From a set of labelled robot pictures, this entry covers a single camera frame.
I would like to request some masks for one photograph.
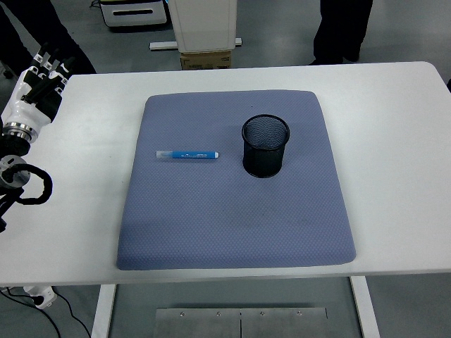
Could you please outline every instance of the blue marker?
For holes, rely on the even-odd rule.
[[[217,151],[162,151],[156,152],[157,158],[205,158],[214,160],[219,157]]]

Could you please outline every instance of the table leg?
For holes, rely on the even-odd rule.
[[[100,286],[99,300],[92,326],[92,338],[108,338],[115,294],[116,284]]]
[[[363,338],[381,338],[365,276],[350,277]]]

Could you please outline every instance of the metal plate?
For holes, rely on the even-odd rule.
[[[241,338],[326,338],[325,308],[244,308]]]
[[[240,338],[239,308],[159,308],[154,338]]]
[[[328,336],[325,308],[159,308],[154,338]]]

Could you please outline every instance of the cardboard box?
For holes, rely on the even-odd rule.
[[[182,70],[226,69],[232,65],[232,51],[181,53]]]

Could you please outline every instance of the blue cushion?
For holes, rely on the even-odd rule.
[[[290,127],[270,178],[242,167],[243,123],[273,114]],[[216,160],[157,150],[218,151]],[[118,245],[121,270],[335,265],[354,242],[321,107],[311,92],[152,96],[146,103]]]

